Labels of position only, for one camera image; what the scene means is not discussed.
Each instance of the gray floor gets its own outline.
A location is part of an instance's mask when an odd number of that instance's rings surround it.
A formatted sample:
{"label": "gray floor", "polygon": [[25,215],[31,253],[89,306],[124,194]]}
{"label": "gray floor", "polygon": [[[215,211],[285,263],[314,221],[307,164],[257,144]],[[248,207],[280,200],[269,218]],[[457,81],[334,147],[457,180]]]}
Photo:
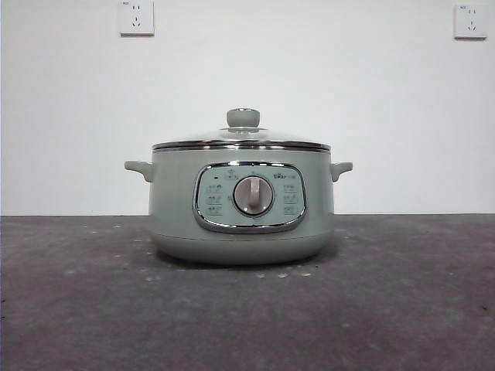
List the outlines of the gray floor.
{"label": "gray floor", "polygon": [[263,267],[173,260],[144,225],[2,218],[3,370],[495,369],[495,215],[338,216]]}

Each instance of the stainless steel rim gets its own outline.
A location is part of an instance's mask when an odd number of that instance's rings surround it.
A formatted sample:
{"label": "stainless steel rim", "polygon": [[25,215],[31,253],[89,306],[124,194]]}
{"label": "stainless steel rim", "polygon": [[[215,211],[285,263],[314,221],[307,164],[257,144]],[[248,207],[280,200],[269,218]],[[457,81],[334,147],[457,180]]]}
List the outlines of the stainless steel rim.
{"label": "stainless steel rim", "polygon": [[330,152],[329,145],[307,141],[171,141],[153,145],[157,151],[192,151],[210,149],[268,149],[282,151]]}

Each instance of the control panel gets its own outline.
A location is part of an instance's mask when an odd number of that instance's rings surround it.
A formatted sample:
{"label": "control panel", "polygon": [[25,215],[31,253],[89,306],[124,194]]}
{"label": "control panel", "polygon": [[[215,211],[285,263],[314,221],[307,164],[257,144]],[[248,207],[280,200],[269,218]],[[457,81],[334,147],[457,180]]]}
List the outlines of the control panel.
{"label": "control panel", "polygon": [[193,211],[208,230],[271,233],[295,228],[306,211],[300,171],[270,162],[212,164],[197,176]]}

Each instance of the white wall plate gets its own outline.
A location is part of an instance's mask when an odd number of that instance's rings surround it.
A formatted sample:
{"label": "white wall plate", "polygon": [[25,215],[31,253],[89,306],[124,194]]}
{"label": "white wall plate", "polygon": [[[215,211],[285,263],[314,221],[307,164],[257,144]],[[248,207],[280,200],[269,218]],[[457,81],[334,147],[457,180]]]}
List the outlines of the white wall plate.
{"label": "white wall plate", "polygon": [[155,16],[151,0],[120,0],[118,28],[123,36],[155,35]]}
{"label": "white wall plate", "polygon": [[488,5],[457,4],[454,13],[454,37],[456,39],[488,37]]}

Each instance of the silver panel frame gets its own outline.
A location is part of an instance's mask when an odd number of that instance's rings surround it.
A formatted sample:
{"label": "silver panel frame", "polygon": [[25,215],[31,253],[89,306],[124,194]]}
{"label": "silver panel frame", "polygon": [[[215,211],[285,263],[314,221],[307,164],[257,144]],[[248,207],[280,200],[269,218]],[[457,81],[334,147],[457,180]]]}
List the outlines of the silver panel frame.
{"label": "silver panel frame", "polygon": [[[198,190],[200,187],[200,181],[201,177],[203,176],[203,173],[208,170],[209,168],[218,168],[218,167],[228,167],[228,166],[256,166],[256,165],[261,165],[265,164],[265,166],[276,166],[276,167],[286,167],[286,168],[292,168],[294,169],[298,174],[301,179],[301,185],[302,185],[302,198],[304,202],[304,207],[302,208],[302,212],[297,215],[293,220],[289,220],[288,222],[285,223],[279,223],[279,224],[267,224],[267,225],[252,225],[252,226],[237,226],[234,224],[223,224],[223,223],[217,223],[212,220],[207,219],[200,210],[198,210]],[[209,164],[201,168],[201,170],[198,172],[198,175],[196,176],[196,184],[194,185],[194,195],[193,195],[193,215],[194,219],[198,222],[202,228],[206,230],[211,230],[213,232],[220,232],[220,233],[239,233],[239,234],[258,234],[258,233],[277,233],[277,232],[285,232],[287,230],[293,230],[296,228],[304,219],[304,216],[306,215],[306,211],[308,209],[307,203],[306,203],[306,188],[304,186],[304,177],[302,176],[302,173],[294,166],[291,164],[283,164],[280,162],[251,162],[251,161],[231,161],[231,162],[221,162],[221,163],[216,163],[216,164]]]}

